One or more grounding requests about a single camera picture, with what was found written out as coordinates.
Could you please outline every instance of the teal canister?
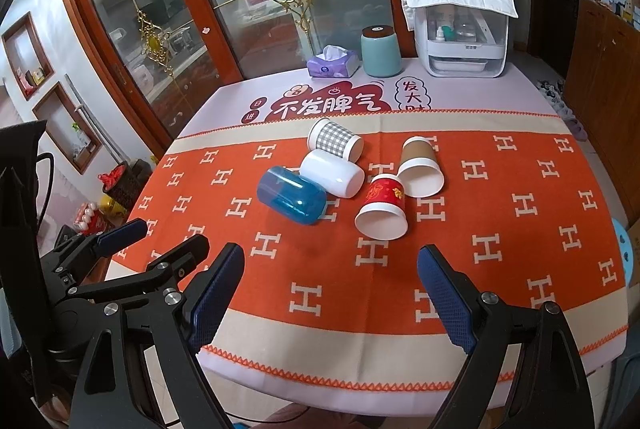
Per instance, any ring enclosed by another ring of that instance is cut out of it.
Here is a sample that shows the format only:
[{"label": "teal canister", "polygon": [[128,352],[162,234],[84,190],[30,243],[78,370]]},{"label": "teal canister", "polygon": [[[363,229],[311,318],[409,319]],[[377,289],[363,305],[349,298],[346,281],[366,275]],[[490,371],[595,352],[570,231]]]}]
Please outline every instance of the teal canister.
[{"label": "teal canister", "polygon": [[362,67],[369,76],[385,78],[402,71],[398,36],[392,26],[369,26],[362,30]]}]

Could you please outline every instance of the table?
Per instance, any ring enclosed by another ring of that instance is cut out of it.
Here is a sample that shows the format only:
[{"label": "table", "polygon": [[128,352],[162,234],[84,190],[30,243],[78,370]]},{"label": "table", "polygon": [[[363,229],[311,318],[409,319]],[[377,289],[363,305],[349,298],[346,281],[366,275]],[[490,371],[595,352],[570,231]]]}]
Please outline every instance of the table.
[{"label": "table", "polygon": [[[369,176],[398,169],[406,138],[431,138],[447,182],[436,196],[408,199],[403,238],[374,241],[355,229],[364,190],[330,199],[310,227],[257,201],[260,176],[299,167],[325,115],[364,137],[358,164]],[[418,280],[426,243],[509,303],[556,300],[587,372],[625,346],[625,280],[604,197],[564,123],[511,65],[496,79],[447,79],[412,59],[385,80],[362,69],[345,81],[296,70],[222,88],[162,158],[133,217],[148,235],[114,259],[135,271],[196,232],[211,246],[200,269],[225,242],[243,247],[244,277],[198,359],[307,405],[437,411],[465,355]],[[517,353],[510,347],[490,407],[504,404]]]}]

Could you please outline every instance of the person's leg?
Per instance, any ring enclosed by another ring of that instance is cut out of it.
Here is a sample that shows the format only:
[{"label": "person's leg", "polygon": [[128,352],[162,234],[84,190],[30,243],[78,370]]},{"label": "person's leg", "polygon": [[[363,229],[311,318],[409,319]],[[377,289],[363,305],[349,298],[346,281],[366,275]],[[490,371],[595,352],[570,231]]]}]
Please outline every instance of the person's leg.
[{"label": "person's leg", "polygon": [[[306,406],[300,404],[289,404],[276,411],[267,418],[268,422],[285,421],[296,417],[304,412]],[[356,415],[347,413],[337,413],[311,407],[300,418],[283,424],[269,423],[258,424],[254,429],[367,429],[363,424],[356,422]]]}]

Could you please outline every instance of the screw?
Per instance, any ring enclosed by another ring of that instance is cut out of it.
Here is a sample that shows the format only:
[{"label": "screw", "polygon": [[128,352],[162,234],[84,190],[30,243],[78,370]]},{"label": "screw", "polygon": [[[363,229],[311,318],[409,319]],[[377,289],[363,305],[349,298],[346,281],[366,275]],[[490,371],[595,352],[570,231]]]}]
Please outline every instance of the screw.
[{"label": "screw", "polygon": [[118,303],[109,303],[104,307],[105,315],[113,315],[118,311]]},{"label": "screw", "polygon": [[483,292],[481,298],[485,304],[496,304],[498,302],[498,296],[493,292]]},{"label": "screw", "polygon": [[552,315],[557,315],[560,313],[560,306],[556,303],[552,303],[551,301],[547,301],[545,303],[545,310]]},{"label": "screw", "polygon": [[164,302],[171,305],[177,304],[182,299],[182,294],[180,292],[171,292],[166,295],[164,298]]}]

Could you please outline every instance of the paper cup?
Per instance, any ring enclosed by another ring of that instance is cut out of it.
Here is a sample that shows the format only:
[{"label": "paper cup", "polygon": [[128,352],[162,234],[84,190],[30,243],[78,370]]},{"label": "paper cup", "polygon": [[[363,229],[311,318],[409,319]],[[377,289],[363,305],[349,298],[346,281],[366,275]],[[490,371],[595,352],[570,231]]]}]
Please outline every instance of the paper cup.
[{"label": "paper cup", "polygon": [[436,154],[424,136],[412,136],[402,146],[398,178],[407,196],[426,198],[440,192],[444,174]]},{"label": "paper cup", "polygon": [[332,155],[355,162],[362,154],[364,140],[328,118],[318,120],[306,137],[309,151],[322,149]]},{"label": "paper cup", "polygon": [[404,189],[395,174],[379,174],[372,179],[355,223],[364,235],[380,241],[398,239],[406,233]]},{"label": "paper cup", "polygon": [[353,198],[364,182],[364,171],[342,158],[314,149],[300,165],[300,176],[317,183],[339,198]]}]

